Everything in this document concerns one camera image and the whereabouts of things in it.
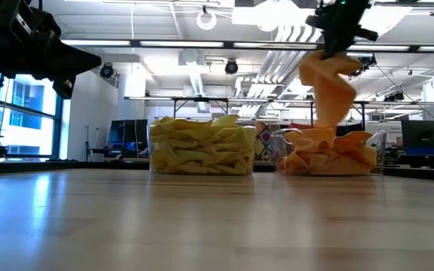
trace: wooden table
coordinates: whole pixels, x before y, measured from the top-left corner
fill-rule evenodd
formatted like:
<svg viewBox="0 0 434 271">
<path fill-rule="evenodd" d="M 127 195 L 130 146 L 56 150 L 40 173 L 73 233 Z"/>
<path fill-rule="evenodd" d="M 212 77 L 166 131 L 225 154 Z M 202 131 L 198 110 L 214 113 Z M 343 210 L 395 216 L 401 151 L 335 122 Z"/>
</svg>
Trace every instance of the wooden table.
<svg viewBox="0 0 434 271">
<path fill-rule="evenodd" d="M 434 270 L 434 182 L 0 175 L 0 270 Z"/>
</svg>

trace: wooden tabletop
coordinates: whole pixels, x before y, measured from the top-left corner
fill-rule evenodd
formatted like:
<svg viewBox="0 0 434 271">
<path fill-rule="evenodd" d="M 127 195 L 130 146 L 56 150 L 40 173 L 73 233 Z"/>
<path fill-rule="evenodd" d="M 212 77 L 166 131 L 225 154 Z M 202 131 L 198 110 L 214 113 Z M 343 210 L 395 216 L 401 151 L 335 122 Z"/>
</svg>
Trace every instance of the wooden tabletop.
<svg viewBox="0 0 434 271">
<path fill-rule="evenodd" d="M 434 270 L 434 181 L 0 175 L 0 270 Z"/>
</svg>

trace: clear plastic bin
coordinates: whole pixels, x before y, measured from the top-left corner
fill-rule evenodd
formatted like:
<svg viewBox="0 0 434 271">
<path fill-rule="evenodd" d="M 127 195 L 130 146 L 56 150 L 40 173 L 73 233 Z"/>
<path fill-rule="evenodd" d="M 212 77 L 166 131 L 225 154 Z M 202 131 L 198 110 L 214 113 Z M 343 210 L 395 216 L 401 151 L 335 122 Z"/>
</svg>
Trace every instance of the clear plastic bin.
<svg viewBox="0 0 434 271">
<path fill-rule="evenodd" d="M 205 126 L 152 135 L 148 126 L 150 171 L 186 175 L 253 173 L 256 128 Z"/>
<path fill-rule="evenodd" d="M 319 148 L 319 151 L 315 148 L 296 151 L 296 146 L 285 137 L 288 132 L 302 134 L 299 129 L 292 128 L 281 129 L 271 135 L 275 172 L 287 175 L 366 175 L 371 172 L 383 174 L 386 130 L 376 132 L 365 143 L 349 144 L 345 148 L 340 141 L 336 141 L 342 137 L 335 138 L 332 143 L 324 143 L 324 149 Z M 376 155 L 375 159 L 370 155 L 373 153 Z"/>
</svg>

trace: security camera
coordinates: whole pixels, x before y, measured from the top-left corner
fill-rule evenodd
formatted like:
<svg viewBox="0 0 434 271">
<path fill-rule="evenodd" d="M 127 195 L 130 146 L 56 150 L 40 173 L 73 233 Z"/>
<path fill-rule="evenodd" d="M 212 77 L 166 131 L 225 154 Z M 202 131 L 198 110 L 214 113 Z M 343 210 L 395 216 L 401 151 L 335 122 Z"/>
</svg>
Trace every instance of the security camera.
<svg viewBox="0 0 434 271">
<path fill-rule="evenodd" d="M 103 78 L 111 78 L 112 75 L 114 73 L 113 70 L 113 63 L 105 63 L 103 64 L 103 68 L 101 71 L 99 71 L 99 74 L 103 77 Z"/>
<path fill-rule="evenodd" d="M 239 70 L 239 66 L 235 59 L 229 59 L 227 65 L 225 66 L 225 73 L 228 75 L 235 75 Z"/>
</svg>

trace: ceiling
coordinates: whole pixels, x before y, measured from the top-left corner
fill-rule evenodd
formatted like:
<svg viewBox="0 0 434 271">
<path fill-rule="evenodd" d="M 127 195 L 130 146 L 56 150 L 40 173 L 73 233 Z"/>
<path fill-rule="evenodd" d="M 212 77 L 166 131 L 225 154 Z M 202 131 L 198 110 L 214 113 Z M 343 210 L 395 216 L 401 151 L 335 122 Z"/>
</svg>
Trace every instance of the ceiling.
<svg viewBox="0 0 434 271">
<path fill-rule="evenodd" d="M 149 5 L 107 5 L 92 2 L 68 2 L 64 0 L 44 1 L 44 10 L 52 13 L 62 28 L 65 38 L 132 38 L 131 13 L 133 9 L 133 37 L 135 39 L 187 39 L 187 40 L 232 40 L 232 41 L 272 41 L 277 31 L 263 32 L 257 26 L 232 24 L 234 1 L 221 1 L 223 8 L 216 9 L 223 16 L 217 16 L 215 28 L 203 30 L 196 24 L 200 8 L 175 6 L 176 19 L 173 19 L 170 6 Z M 383 21 L 376 21 L 379 26 Z M 393 44 L 434 44 L 434 17 L 428 11 L 412 10 L 399 23 L 379 37 L 378 42 Z M 134 53 L 143 58 L 153 81 L 148 88 L 153 92 L 159 89 L 182 89 L 190 84 L 189 77 L 176 74 L 180 50 L 158 49 L 115 49 L 97 48 L 93 53 Z M 203 84 L 233 86 L 238 76 L 225 75 L 224 67 L 228 58 L 237 59 L 239 74 L 256 74 L 265 61 L 267 51 L 251 50 L 203 50 L 211 56 L 210 73 L 203 74 Z M 354 78 L 351 84 L 359 93 L 359 98 L 373 96 L 376 92 L 405 82 L 405 92 L 414 99 L 420 98 L 421 85 L 434 75 L 434 54 L 377 53 L 377 65 L 383 71 L 373 68 Z M 125 65 L 117 66 L 124 71 Z"/>
</svg>

